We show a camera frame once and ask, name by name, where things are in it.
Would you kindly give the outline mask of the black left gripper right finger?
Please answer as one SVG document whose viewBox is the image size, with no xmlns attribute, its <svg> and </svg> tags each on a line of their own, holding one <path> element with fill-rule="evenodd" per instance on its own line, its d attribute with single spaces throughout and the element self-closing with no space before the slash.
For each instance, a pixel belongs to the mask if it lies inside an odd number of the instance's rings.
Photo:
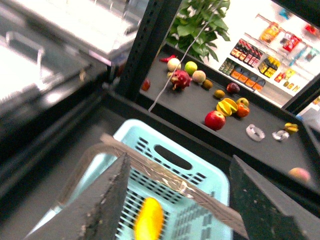
<svg viewBox="0 0 320 240">
<path fill-rule="evenodd" d="M 312 214 L 234 155 L 230 176 L 251 240 L 311 240 Z"/>
</svg>

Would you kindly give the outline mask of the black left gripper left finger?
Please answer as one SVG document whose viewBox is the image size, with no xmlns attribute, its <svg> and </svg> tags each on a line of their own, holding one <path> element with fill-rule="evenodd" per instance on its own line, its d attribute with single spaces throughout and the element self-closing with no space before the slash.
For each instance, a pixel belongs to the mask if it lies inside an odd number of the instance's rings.
<svg viewBox="0 0 320 240">
<path fill-rule="evenodd" d="M 28 240 L 112 240 L 127 194 L 130 158 L 124 153 L 71 204 Z"/>
</svg>

